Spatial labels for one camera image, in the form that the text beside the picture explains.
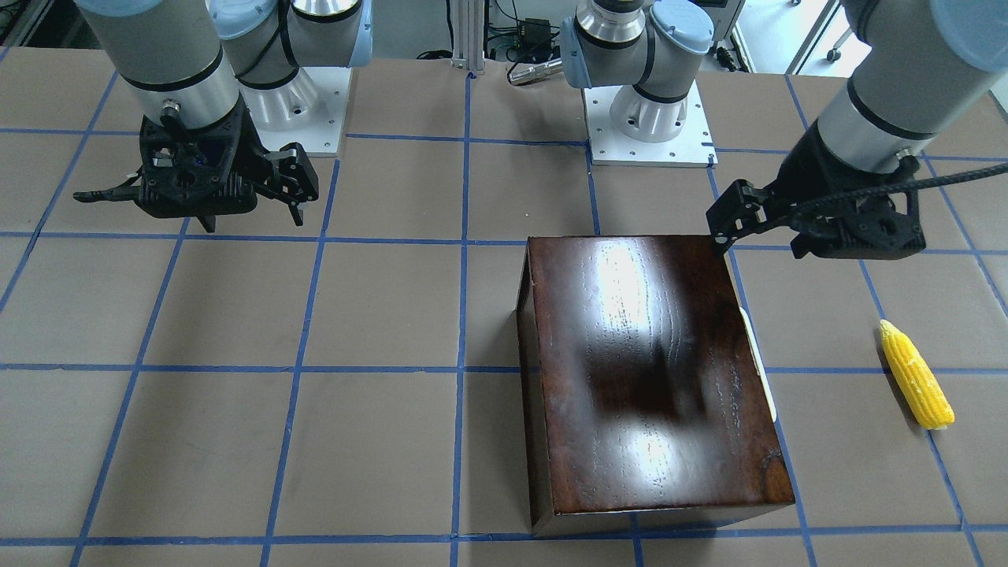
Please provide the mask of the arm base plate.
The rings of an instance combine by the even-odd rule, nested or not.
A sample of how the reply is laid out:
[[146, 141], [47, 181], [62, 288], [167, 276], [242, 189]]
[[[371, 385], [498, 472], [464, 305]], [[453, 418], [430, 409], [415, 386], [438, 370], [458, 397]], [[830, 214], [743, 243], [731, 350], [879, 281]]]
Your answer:
[[349, 68], [302, 68], [287, 85], [269, 90], [242, 85], [241, 92], [267, 150], [299, 143], [310, 157], [337, 158], [352, 79]]
[[631, 86], [582, 90], [591, 163], [709, 168], [719, 162], [701, 93], [673, 103], [645, 99]]

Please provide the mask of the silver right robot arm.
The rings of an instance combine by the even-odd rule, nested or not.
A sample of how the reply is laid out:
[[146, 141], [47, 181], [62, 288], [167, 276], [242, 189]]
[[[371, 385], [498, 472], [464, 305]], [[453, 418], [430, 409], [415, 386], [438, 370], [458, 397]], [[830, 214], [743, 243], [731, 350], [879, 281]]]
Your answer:
[[76, 7], [141, 106], [139, 168], [79, 203], [137, 205], [157, 219], [248, 214], [259, 198], [296, 226], [320, 197], [302, 140], [283, 132], [323, 115], [310, 68], [364, 67], [368, 1], [79, 1]]

